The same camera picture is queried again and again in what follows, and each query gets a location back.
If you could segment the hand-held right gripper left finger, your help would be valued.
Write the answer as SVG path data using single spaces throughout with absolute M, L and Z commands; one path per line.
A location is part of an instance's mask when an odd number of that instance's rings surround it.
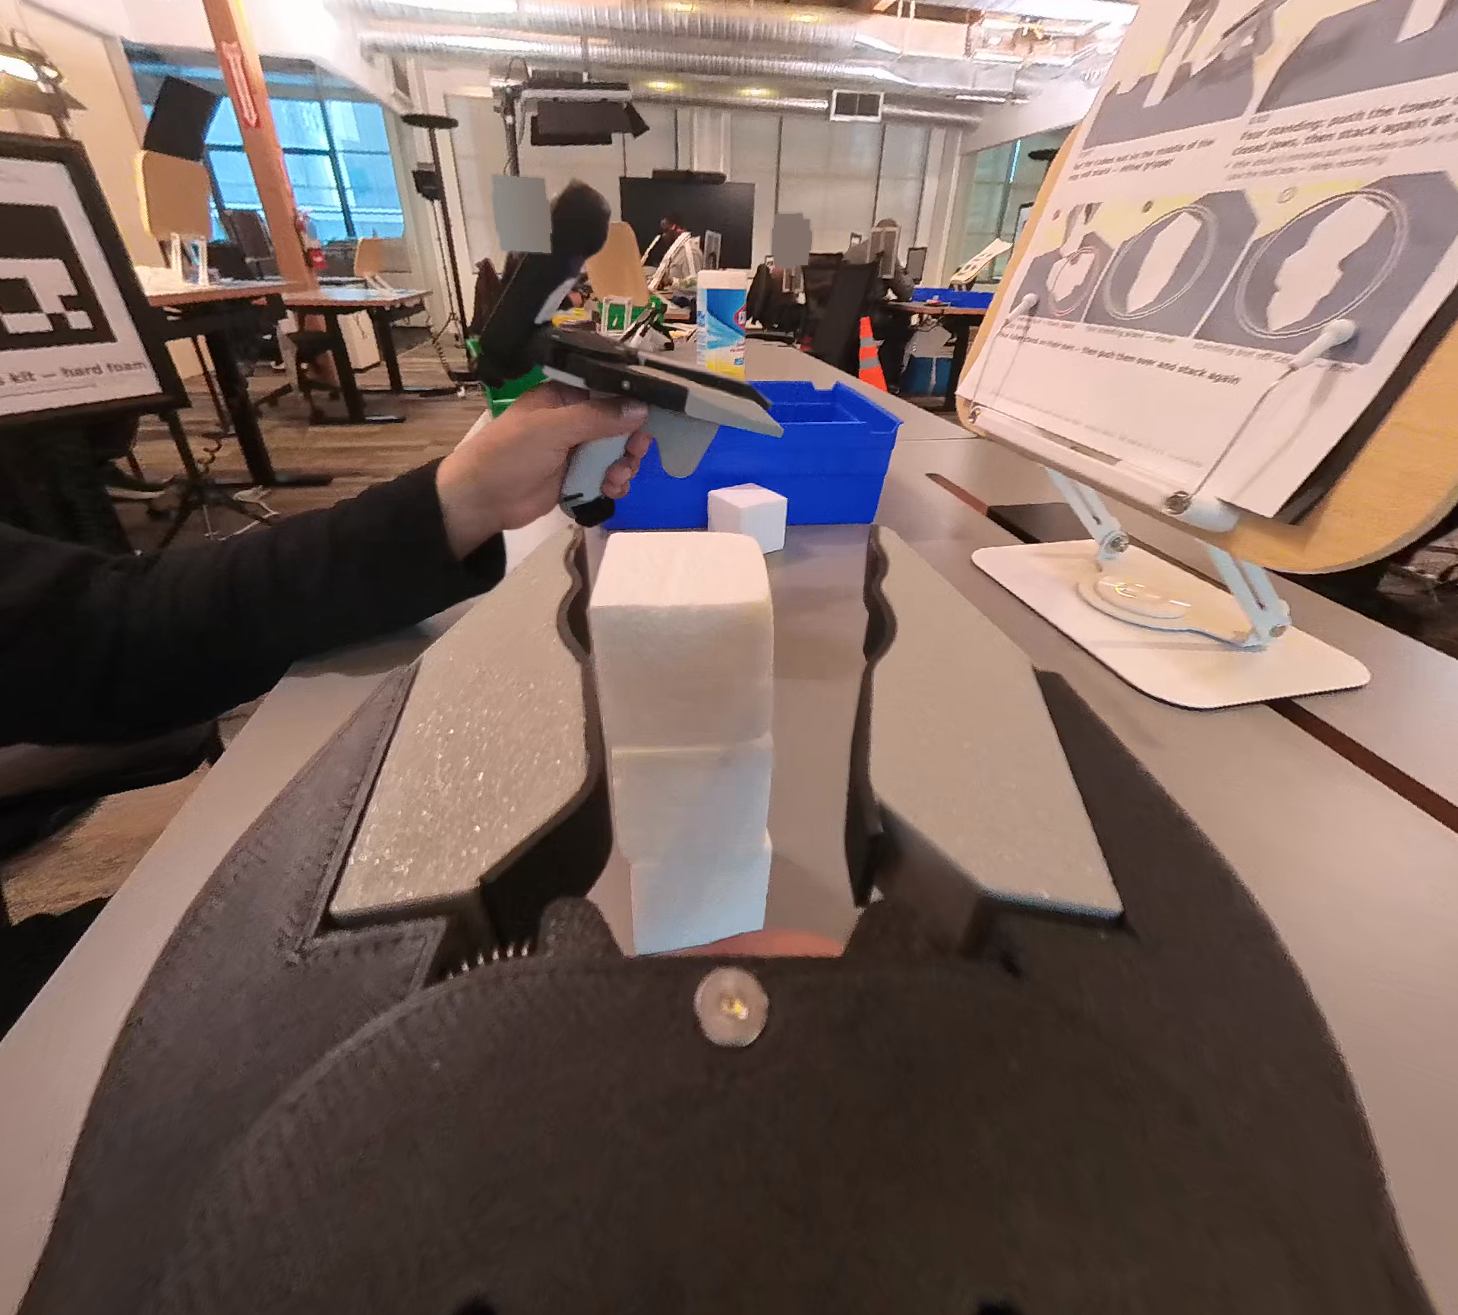
M 561 528 L 414 657 L 326 922 L 529 941 L 592 890 L 611 825 L 582 585 L 582 530 Z

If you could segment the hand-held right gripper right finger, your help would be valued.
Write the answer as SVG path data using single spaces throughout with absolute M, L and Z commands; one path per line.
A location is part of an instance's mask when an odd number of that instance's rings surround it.
M 975 953 L 1007 914 L 1125 918 L 1031 657 L 895 528 L 866 547 L 849 900 Z

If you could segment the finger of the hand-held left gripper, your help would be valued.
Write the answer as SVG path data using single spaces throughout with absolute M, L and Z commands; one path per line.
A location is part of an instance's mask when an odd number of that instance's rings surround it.
M 782 433 L 769 397 L 736 378 L 633 361 L 627 397 L 648 404 L 642 429 L 671 478 L 691 478 L 720 429 Z

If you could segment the white hard foam cube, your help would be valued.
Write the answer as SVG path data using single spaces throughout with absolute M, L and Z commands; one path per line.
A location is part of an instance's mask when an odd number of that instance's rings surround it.
M 633 865 L 769 846 L 771 736 L 607 751 L 611 842 Z
M 771 585 L 753 539 L 611 530 L 589 640 L 611 751 L 736 745 L 771 731 Z
M 785 547 L 785 500 L 757 482 L 709 488 L 703 528 L 757 540 L 763 557 Z
M 771 835 L 729 850 L 674 850 L 627 865 L 633 953 L 681 953 L 769 918 Z

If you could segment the person's left forearm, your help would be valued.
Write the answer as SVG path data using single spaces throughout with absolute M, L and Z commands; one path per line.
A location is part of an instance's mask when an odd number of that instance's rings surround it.
M 0 745 L 109 745 L 201 724 L 292 662 L 399 635 L 506 574 L 458 557 L 437 464 L 226 540 L 108 557 L 4 528 Z

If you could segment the person's left hand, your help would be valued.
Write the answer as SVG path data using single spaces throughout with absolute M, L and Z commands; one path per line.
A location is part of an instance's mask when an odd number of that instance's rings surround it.
M 624 441 L 601 468 L 601 500 L 624 500 L 650 443 L 642 401 L 541 380 L 511 412 L 469 429 L 432 468 L 454 562 L 552 511 L 576 450 L 592 441 Z

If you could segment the disinfecting wipes canister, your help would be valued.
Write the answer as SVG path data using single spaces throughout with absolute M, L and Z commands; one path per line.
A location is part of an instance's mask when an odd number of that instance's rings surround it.
M 693 366 L 744 380 L 746 279 L 744 267 L 693 275 Z

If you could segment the large blue plastic bin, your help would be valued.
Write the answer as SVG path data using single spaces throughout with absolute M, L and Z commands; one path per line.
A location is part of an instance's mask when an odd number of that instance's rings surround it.
M 671 478 L 650 450 L 611 504 L 607 530 L 681 530 L 703 528 L 716 488 L 771 488 L 785 500 L 791 528 L 874 522 L 897 415 L 849 380 L 816 388 L 800 378 L 757 380 L 782 433 L 720 429 L 701 468 Z

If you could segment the black studio light panel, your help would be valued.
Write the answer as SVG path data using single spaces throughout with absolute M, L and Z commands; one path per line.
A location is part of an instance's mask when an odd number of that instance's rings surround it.
M 627 83 L 592 79 L 529 79 L 523 88 L 529 143 L 611 143 L 648 137 Z

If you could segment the wooden desk with black legs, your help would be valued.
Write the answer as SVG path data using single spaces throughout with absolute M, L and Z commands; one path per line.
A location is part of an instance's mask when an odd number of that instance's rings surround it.
M 244 332 L 260 332 L 286 319 L 278 279 L 226 279 L 226 285 L 179 285 L 150 297 L 150 332 L 155 342 L 201 338 L 208 378 L 222 397 L 226 429 L 242 450 L 251 488 L 326 488 L 331 476 L 277 468 L 263 450 L 260 415 L 251 404 L 251 388 L 234 356 Z
M 365 397 L 395 397 L 395 401 L 426 397 L 399 380 L 399 356 L 395 356 L 395 338 L 390 338 L 390 326 L 403 314 L 419 314 L 426 299 L 430 299 L 426 291 L 370 291 L 370 285 L 313 285 L 313 291 L 292 285 L 292 291 L 286 291 L 286 309 L 301 319 L 289 342 L 292 342 L 292 388 L 306 397 L 309 424 L 403 424 L 403 415 L 370 415 Z M 370 326 L 370 342 L 385 366 L 382 394 L 355 388 L 355 366 L 351 366 L 348 338 L 344 338 L 348 314 L 364 314 Z M 319 412 L 313 378 L 309 378 L 313 356 L 331 361 L 331 388 L 338 388 L 344 415 Z

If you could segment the printed instruction sheet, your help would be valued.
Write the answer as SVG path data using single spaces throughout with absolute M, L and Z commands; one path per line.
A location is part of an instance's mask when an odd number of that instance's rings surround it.
M 1451 0 L 1141 0 L 959 397 L 1281 519 L 1451 297 Z

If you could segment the black framed sign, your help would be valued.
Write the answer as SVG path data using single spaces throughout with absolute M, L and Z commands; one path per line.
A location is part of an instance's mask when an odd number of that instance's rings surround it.
M 0 137 L 0 424 L 189 404 L 79 140 Z

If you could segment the black wall screen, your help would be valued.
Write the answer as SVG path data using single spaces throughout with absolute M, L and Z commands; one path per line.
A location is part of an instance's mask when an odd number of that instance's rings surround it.
M 701 186 L 701 180 L 616 180 L 616 217 L 633 228 L 636 251 L 656 246 L 660 217 L 674 217 L 691 238 L 720 230 L 720 267 L 753 267 L 753 224 L 757 187 L 753 186 Z

